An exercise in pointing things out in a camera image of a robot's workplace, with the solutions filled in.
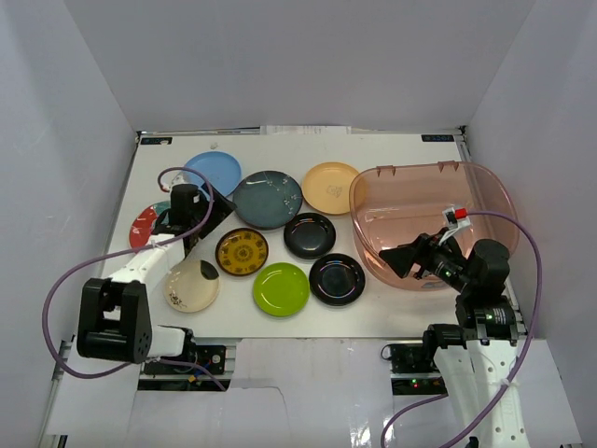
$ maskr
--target plastic tub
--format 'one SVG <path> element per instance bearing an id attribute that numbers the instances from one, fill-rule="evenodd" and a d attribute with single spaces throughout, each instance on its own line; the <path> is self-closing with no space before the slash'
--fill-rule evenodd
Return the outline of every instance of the plastic tub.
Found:
<path id="1" fill-rule="evenodd" d="M 493 210 L 516 217 L 504 186 L 487 168 L 471 162 L 444 161 L 429 165 L 381 166 L 361 173 L 351 185 L 354 243 L 367 269 L 384 283 L 416 291 L 447 287 L 434 275 L 399 278 L 378 256 L 383 249 L 412 243 L 422 232 L 445 226 L 441 212 L 451 206 L 469 211 Z M 456 240 L 468 253 L 482 238 L 493 238 L 510 254 L 519 239 L 515 226 L 499 217 L 471 217 L 472 226 Z"/>

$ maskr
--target gray wall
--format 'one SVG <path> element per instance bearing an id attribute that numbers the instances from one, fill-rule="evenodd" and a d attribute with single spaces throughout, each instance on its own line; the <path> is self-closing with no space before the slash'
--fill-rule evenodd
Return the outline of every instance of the gray wall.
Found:
<path id="1" fill-rule="evenodd" d="M 0 61 L 0 444 L 30 448 L 54 367 L 42 301 L 102 252 L 134 133 L 62 0 L 0 1 Z M 82 279 L 56 298 L 56 343 L 73 333 Z"/>
<path id="2" fill-rule="evenodd" d="M 467 124 L 534 0 L 66 0 L 135 130 Z"/>
<path id="3" fill-rule="evenodd" d="M 540 333 L 578 429 L 597 447 L 597 5 L 537 0 L 470 123 L 475 161 L 513 195 L 545 261 Z M 535 262 L 521 245 L 513 282 L 529 316 Z"/>

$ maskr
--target cable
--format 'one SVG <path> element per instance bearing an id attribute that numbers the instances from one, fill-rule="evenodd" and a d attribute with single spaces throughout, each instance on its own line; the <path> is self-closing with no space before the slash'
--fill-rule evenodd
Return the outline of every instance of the cable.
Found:
<path id="1" fill-rule="evenodd" d="M 204 175 L 202 175 L 200 172 L 195 171 L 193 169 L 190 169 L 190 168 L 187 168 L 184 166 L 174 166 L 172 168 L 166 168 L 158 175 L 158 185 L 160 186 L 160 189 L 162 191 L 167 191 L 167 189 L 165 189 L 161 184 L 161 178 L 166 173 L 170 173 L 171 171 L 180 171 L 180 170 L 189 171 L 194 175 L 198 175 L 205 182 L 205 185 L 207 186 L 207 191 L 209 193 L 209 204 L 207 206 L 207 213 L 205 214 L 205 217 L 203 217 L 201 222 L 199 224 L 197 224 L 195 227 L 193 227 L 192 229 L 190 229 L 189 231 L 186 231 L 185 233 L 182 233 L 178 236 L 175 236 L 173 238 L 170 238 L 168 240 L 165 240 L 158 244 L 155 244 L 157 246 L 169 245 L 178 240 L 182 240 L 183 238 L 187 238 L 192 233 L 195 233 L 196 231 L 200 230 L 201 227 L 203 227 L 205 225 L 205 223 L 207 222 L 207 219 L 209 219 L 209 216 L 212 214 L 212 209 L 214 208 L 214 190 L 212 189 L 212 184 L 209 183 L 209 181 L 207 180 L 207 178 Z M 102 378 L 102 377 L 112 374 L 116 371 L 120 371 L 120 370 L 124 369 L 125 367 L 127 367 L 129 365 L 129 363 L 120 364 L 119 366 L 116 366 L 113 369 L 110 369 L 108 371 L 100 371 L 98 373 L 81 373 L 79 371 L 76 371 L 76 370 L 70 368 L 66 364 L 66 362 L 61 358 L 60 354 L 58 353 L 58 350 L 56 350 L 56 347 L 54 347 L 54 344 L 52 343 L 51 336 L 49 335 L 49 323 L 48 323 L 49 306 L 51 305 L 52 299 L 54 298 L 54 295 L 56 294 L 56 291 L 58 290 L 60 285 L 64 282 L 64 280 L 66 280 L 68 277 L 70 277 L 73 273 L 76 273 L 77 271 L 80 271 L 81 269 L 86 268 L 86 267 L 90 266 L 91 264 L 97 263 L 99 261 L 104 261 L 105 259 L 114 259 L 114 258 L 120 257 L 122 255 L 136 254 L 138 252 L 141 252 L 142 250 L 148 250 L 151 248 L 154 248 L 154 246 L 153 245 L 144 245 L 143 247 L 135 247 L 135 248 L 131 248 L 131 249 L 119 250 L 118 252 L 113 252 L 111 254 L 105 254 L 105 255 L 101 255 L 99 257 L 94 257 L 92 259 L 88 259 L 87 261 L 83 261 L 83 262 L 79 263 L 78 265 L 73 266 L 68 271 L 66 271 L 63 275 L 60 276 L 60 278 L 58 280 L 56 280 L 56 283 L 54 283 L 54 285 L 52 285 L 52 288 L 49 290 L 49 293 L 46 296 L 46 300 L 44 301 L 44 308 L 43 308 L 42 315 L 41 315 L 41 328 L 44 333 L 44 341 L 46 342 L 46 346 L 48 347 L 49 353 L 54 358 L 54 361 L 56 361 L 56 364 L 58 364 L 58 366 L 62 370 L 64 370 L 66 373 L 73 375 L 76 378 L 80 378 L 82 380 L 91 380 L 94 378 Z"/>
<path id="2" fill-rule="evenodd" d="M 536 327 L 537 320 L 539 317 L 539 307 L 541 304 L 541 294 L 543 291 L 543 262 L 541 261 L 541 254 L 539 253 L 539 247 L 537 246 L 535 238 L 533 238 L 531 233 L 522 224 L 520 224 L 518 220 L 514 219 L 513 217 L 509 217 L 508 215 L 498 213 L 498 212 L 469 212 L 468 215 L 469 216 L 500 217 L 502 219 L 505 219 L 506 221 L 511 222 L 512 224 L 514 224 L 516 227 L 519 228 L 519 230 L 524 234 L 524 236 L 526 236 L 526 238 L 529 240 L 529 243 L 531 244 L 531 247 L 533 248 L 533 252 L 535 252 L 535 260 L 536 260 L 536 265 L 537 265 L 537 279 L 536 279 L 537 286 L 536 286 L 536 291 L 535 291 L 535 305 L 533 307 L 533 314 L 531 315 L 531 323 L 529 324 L 529 331 L 528 331 L 526 340 L 524 341 L 524 344 L 522 345 L 521 354 L 517 357 L 516 362 L 514 363 L 514 366 L 512 366 L 512 370 L 506 377 L 508 384 L 511 384 L 512 381 L 514 380 L 514 377 L 521 369 L 522 363 L 524 362 L 524 359 L 526 358 L 529 348 L 531 347 L 531 340 L 533 339 L 533 336 L 535 334 L 535 327 Z M 446 443 L 441 445 L 439 448 L 451 448 L 456 443 L 461 441 L 464 437 L 466 437 L 468 434 L 470 434 L 471 431 L 473 429 L 475 429 L 477 427 L 477 425 L 492 411 L 492 409 L 495 407 L 497 402 L 504 396 L 504 394 L 506 394 L 507 389 L 508 389 L 508 385 L 502 385 L 500 387 L 500 389 L 497 391 L 497 393 L 495 394 L 495 396 L 493 396 L 493 398 L 490 400 L 490 402 L 487 403 L 485 408 L 483 408 L 483 410 L 479 413 L 479 415 L 477 415 L 477 417 L 475 417 L 473 419 L 473 421 L 467 427 L 465 427 L 465 429 L 463 429 L 455 437 L 453 437 L 452 439 L 450 439 L 449 441 L 447 441 Z M 430 403 L 430 402 L 431 402 L 430 400 L 419 401 L 417 403 L 414 403 L 413 405 L 410 405 L 410 406 L 404 408 L 403 410 L 399 411 L 396 415 L 394 415 L 394 417 L 392 417 L 390 419 L 390 421 L 387 423 L 387 425 L 383 428 L 382 448 L 386 448 L 385 433 L 387 432 L 389 426 L 391 426 L 400 415 L 403 415 L 405 412 L 407 412 L 411 409 L 414 409 L 418 406 L 421 406 L 425 403 Z"/>
<path id="3" fill-rule="evenodd" d="M 220 388 L 220 390 L 226 392 L 226 388 L 219 381 L 217 381 L 217 379 L 212 375 L 212 373 L 210 371 L 205 369 L 200 364 L 195 364 L 193 362 L 186 362 L 186 361 L 171 361 L 170 359 L 161 359 L 161 358 L 158 358 L 157 361 L 161 364 L 168 364 L 170 366 L 190 367 L 192 369 L 197 369 L 198 371 L 202 371 L 204 374 L 206 374 L 207 376 L 210 377 L 210 379 L 214 382 L 215 385 L 217 385 Z"/>

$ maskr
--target purple cable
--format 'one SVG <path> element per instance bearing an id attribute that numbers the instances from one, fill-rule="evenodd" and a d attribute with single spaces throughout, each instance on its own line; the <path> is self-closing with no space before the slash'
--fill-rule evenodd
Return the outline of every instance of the purple cable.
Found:
<path id="1" fill-rule="evenodd" d="M 207 222 L 207 219 L 209 219 L 209 216 L 212 214 L 212 209 L 214 208 L 214 189 L 212 189 L 212 184 L 210 184 L 209 181 L 207 180 L 207 178 L 204 175 L 202 175 L 200 172 L 192 170 L 190 168 L 186 168 L 184 166 L 174 166 L 172 168 L 167 168 L 167 169 L 163 170 L 158 175 L 158 185 L 160 186 L 160 189 L 162 191 L 166 191 L 166 189 L 164 189 L 164 187 L 161 184 L 161 178 L 166 173 L 170 173 L 171 171 L 189 171 L 192 174 L 198 175 L 200 178 L 202 178 L 203 181 L 205 181 L 205 185 L 207 186 L 207 191 L 209 193 L 209 204 L 207 206 L 207 213 L 205 214 L 205 217 L 201 220 L 201 222 L 199 224 L 197 224 L 191 230 L 186 231 L 185 233 L 175 236 L 174 238 L 170 238 L 169 240 L 162 241 L 156 245 L 169 245 L 170 243 L 174 243 L 178 240 L 182 240 L 183 238 L 186 238 L 189 235 L 191 235 L 192 233 L 198 231 L 201 227 L 203 227 L 205 225 L 205 223 Z M 112 254 L 105 254 L 105 255 L 101 255 L 99 257 L 95 257 L 93 259 L 88 259 L 87 261 L 83 261 L 82 263 L 79 263 L 77 266 L 74 266 L 71 269 L 69 269 L 68 271 L 66 271 L 63 275 L 61 275 L 61 277 L 58 280 L 56 280 L 56 283 L 54 283 L 54 285 L 52 285 L 52 288 L 49 290 L 49 293 L 46 296 L 46 300 L 44 301 L 44 308 L 43 308 L 42 315 L 41 315 L 41 329 L 44 333 L 44 341 L 46 341 L 46 346 L 48 347 L 49 353 L 52 355 L 52 357 L 56 361 L 56 364 L 58 364 L 59 367 L 61 369 L 63 369 L 66 373 L 73 375 L 76 378 L 80 378 L 82 380 L 92 380 L 94 378 L 102 378 L 103 376 L 112 374 L 115 371 L 124 369 L 125 367 L 127 367 L 129 365 L 129 363 L 120 364 L 119 366 L 116 366 L 115 368 L 110 369 L 109 371 L 100 371 L 98 373 L 81 373 L 79 371 L 75 371 L 74 369 L 71 369 L 66 364 L 66 362 L 64 362 L 64 360 L 60 357 L 58 350 L 56 350 L 56 347 L 54 347 L 54 345 L 52 343 L 51 336 L 49 335 L 49 324 L 48 324 L 49 306 L 52 302 L 54 294 L 56 294 L 56 291 L 58 290 L 58 288 L 60 287 L 62 282 L 64 282 L 64 280 L 66 280 L 68 277 L 70 277 L 73 273 L 76 273 L 77 271 L 80 271 L 81 269 L 86 268 L 87 266 L 90 266 L 91 264 L 97 263 L 99 261 L 104 261 L 105 259 L 114 259 L 114 258 L 120 257 L 122 255 L 136 254 L 137 252 L 141 252 L 142 250 L 148 250 L 153 247 L 154 247 L 153 245 L 144 245 L 143 247 L 119 250 L 118 252 L 114 252 Z"/>
<path id="2" fill-rule="evenodd" d="M 535 238 L 533 238 L 531 233 L 522 224 L 520 224 L 519 221 L 517 221 L 513 217 L 509 217 L 508 215 L 505 215 L 503 213 L 498 213 L 498 212 L 469 212 L 468 215 L 470 217 L 475 216 L 475 215 L 483 215 L 483 216 L 488 216 L 488 217 L 500 217 L 502 219 L 505 219 L 506 221 L 510 221 L 512 224 L 514 224 L 516 227 L 518 227 L 522 233 L 524 233 L 524 236 L 526 236 L 526 238 L 529 240 L 529 243 L 531 244 L 531 247 L 533 248 L 533 252 L 535 252 L 535 260 L 536 260 L 536 264 L 537 264 L 537 280 L 536 280 L 537 287 L 536 287 L 536 291 L 535 291 L 535 305 L 533 307 L 533 314 L 531 315 L 531 323 L 529 324 L 529 332 L 527 334 L 526 340 L 524 341 L 524 344 L 522 345 L 521 354 L 517 357 L 516 362 L 514 363 L 514 366 L 512 366 L 512 370 L 506 377 L 507 381 L 509 383 L 511 383 L 514 380 L 514 377 L 516 376 L 516 374 L 521 369 L 522 363 L 524 362 L 524 359 L 526 358 L 529 348 L 531 348 L 531 340 L 533 339 L 533 335 L 535 334 L 535 327 L 536 327 L 536 323 L 537 323 L 537 320 L 539 317 L 539 305 L 541 304 L 541 292 L 543 289 L 543 262 L 541 261 L 541 254 L 539 253 L 539 247 L 537 246 Z M 487 406 L 485 406 L 485 408 L 479 413 L 479 415 L 477 415 L 477 417 L 475 417 L 475 419 L 472 422 L 470 422 L 470 424 L 465 429 L 463 429 L 460 433 L 458 433 L 458 435 L 456 435 L 455 437 L 453 437 L 452 439 L 450 439 L 449 441 L 447 441 L 446 443 L 441 445 L 439 448 L 451 448 L 456 443 L 461 441 L 464 437 L 466 437 L 468 434 L 470 434 L 471 431 L 473 429 L 475 429 L 477 427 L 477 425 L 479 423 L 481 423 L 481 421 L 492 411 L 492 409 L 495 407 L 497 402 L 504 396 L 504 394 L 506 394 L 507 389 L 508 389 L 507 385 L 502 385 L 500 387 L 500 389 L 497 391 L 497 393 L 495 394 L 495 396 L 490 400 L 489 403 L 487 403 Z M 382 431 L 382 448 L 386 448 L 385 433 L 387 432 L 389 426 L 392 425 L 400 415 L 403 415 L 405 412 L 409 411 L 410 409 L 414 409 L 418 406 L 424 405 L 426 403 L 430 403 L 431 401 L 432 400 L 430 400 L 430 399 L 424 399 L 423 401 L 419 401 L 417 403 L 411 404 L 410 406 L 406 407 L 402 411 L 398 412 L 394 417 L 392 417 L 390 419 L 390 421 L 387 423 L 387 425 L 383 428 L 383 431 Z"/>
<path id="3" fill-rule="evenodd" d="M 170 359 L 158 359 L 158 362 L 161 364 L 168 364 L 170 366 L 190 367 L 192 369 L 202 371 L 204 374 L 210 377 L 210 379 L 214 382 L 215 385 L 217 385 L 220 388 L 220 390 L 226 392 L 226 388 L 219 381 L 217 381 L 217 379 L 212 375 L 212 373 L 205 369 L 203 366 L 200 366 L 199 364 L 186 361 L 171 361 Z"/>

